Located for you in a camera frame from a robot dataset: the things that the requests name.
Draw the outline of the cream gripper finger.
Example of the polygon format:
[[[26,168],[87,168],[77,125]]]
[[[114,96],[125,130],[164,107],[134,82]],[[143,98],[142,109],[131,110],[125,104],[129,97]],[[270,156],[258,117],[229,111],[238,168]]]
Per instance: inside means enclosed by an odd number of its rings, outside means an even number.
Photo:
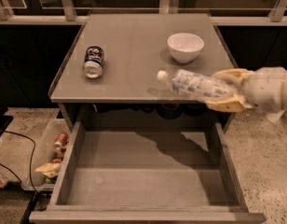
[[[215,72],[212,77],[231,83],[236,88],[241,88],[245,79],[252,73],[253,71],[244,68],[233,68]]]
[[[211,110],[226,113],[238,113],[253,108],[244,96],[238,94],[223,100],[208,101],[206,105]]]

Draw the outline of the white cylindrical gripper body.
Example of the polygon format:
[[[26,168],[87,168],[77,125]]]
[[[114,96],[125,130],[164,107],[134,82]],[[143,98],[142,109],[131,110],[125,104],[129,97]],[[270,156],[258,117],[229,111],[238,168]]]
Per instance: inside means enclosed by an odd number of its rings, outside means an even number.
[[[281,112],[284,109],[286,74],[282,67],[263,67],[251,72],[242,86],[246,101],[260,112]]]

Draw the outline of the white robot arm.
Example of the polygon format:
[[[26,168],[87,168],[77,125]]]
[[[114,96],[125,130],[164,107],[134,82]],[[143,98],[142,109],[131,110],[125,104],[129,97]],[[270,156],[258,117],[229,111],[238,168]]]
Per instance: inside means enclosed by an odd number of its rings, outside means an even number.
[[[212,77],[233,84],[238,91],[229,98],[207,102],[209,109],[229,113],[253,109],[270,122],[277,122],[287,112],[287,70],[283,67],[227,69]]]

